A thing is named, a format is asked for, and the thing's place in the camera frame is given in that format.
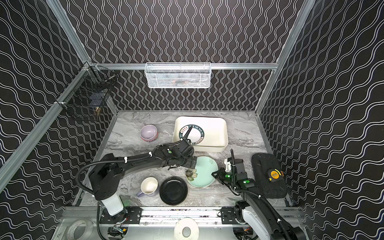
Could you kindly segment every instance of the tape measure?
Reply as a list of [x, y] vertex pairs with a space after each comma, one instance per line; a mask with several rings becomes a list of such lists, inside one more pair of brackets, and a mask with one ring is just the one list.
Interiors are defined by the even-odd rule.
[[276, 182], [280, 179], [283, 179], [282, 177], [284, 176], [283, 172], [282, 171], [279, 171], [277, 169], [269, 169], [266, 173], [267, 175], [267, 178], [269, 181], [271, 182]]

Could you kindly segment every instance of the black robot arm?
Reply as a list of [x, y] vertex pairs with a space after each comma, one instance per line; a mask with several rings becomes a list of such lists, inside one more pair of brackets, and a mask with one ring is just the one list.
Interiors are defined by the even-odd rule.
[[293, 228], [281, 217], [268, 200], [262, 195], [254, 179], [248, 178], [242, 159], [235, 159], [231, 149], [231, 158], [228, 159], [231, 171], [226, 172], [220, 168], [212, 176], [221, 184], [226, 185], [234, 194], [239, 194], [243, 201], [236, 202], [235, 213], [239, 222], [245, 222], [242, 210], [250, 206], [258, 216], [265, 230], [273, 240], [305, 240], [305, 234], [300, 227]]
[[[80, 188], [94, 195], [96, 200], [101, 201], [116, 193], [120, 179], [126, 174], [167, 166], [194, 169], [197, 157], [193, 156], [194, 148], [187, 139], [191, 129], [188, 129], [180, 141], [158, 145], [149, 153], [131, 157], [115, 157], [112, 153], [106, 154], [100, 161], [81, 167], [76, 174], [76, 183]], [[90, 166], [95, 166], [88, 174], [92, 190], [80, 181], [80, 174]]]

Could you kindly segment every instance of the black plate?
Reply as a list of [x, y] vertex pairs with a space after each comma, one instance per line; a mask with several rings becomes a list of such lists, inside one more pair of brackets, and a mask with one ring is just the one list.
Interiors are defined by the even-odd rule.
[[160, 186], [160, 198], [168, 205], [182, 203], [188, 195], [188, 186], [180, 177], [167, 178]]

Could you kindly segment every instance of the yellow tape measure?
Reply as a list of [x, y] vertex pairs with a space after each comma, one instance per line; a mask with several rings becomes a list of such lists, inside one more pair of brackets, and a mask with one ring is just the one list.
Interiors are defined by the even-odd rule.
[[269, 169], [267, 172], [267, 177], [271, 182], [280, 180], [281, 179], [280, 177], [282, 176], [283, 176], [282, 172], [277, 169]]

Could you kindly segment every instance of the white tape roll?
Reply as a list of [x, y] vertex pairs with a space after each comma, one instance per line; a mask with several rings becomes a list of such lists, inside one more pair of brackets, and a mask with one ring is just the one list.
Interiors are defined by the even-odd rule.
[[199, 227], [192, 218], [183, 218], [176, 223], [174, 236], [176, 240], [197, 240], [199, 238]]

